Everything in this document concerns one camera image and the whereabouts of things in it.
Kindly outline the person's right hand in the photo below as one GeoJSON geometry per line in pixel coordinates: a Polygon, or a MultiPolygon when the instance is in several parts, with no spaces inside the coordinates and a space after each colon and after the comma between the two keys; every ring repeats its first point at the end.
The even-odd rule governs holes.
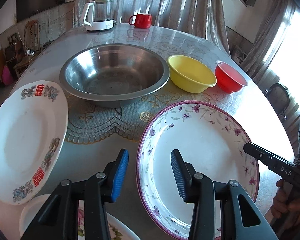
{"type": "Polygon", "coordinates": [[[288,212],[296,212],[299,214],[298,220],[300,220],[300,198],[294,199],[289,204],[288,195],[283,190],[283,179],[280,179],[276,182],[278,187],[277,193],[273,198],[273,204],[270,207],[270,212],[274,218],[281,218],[281,216],[288,212]]]}

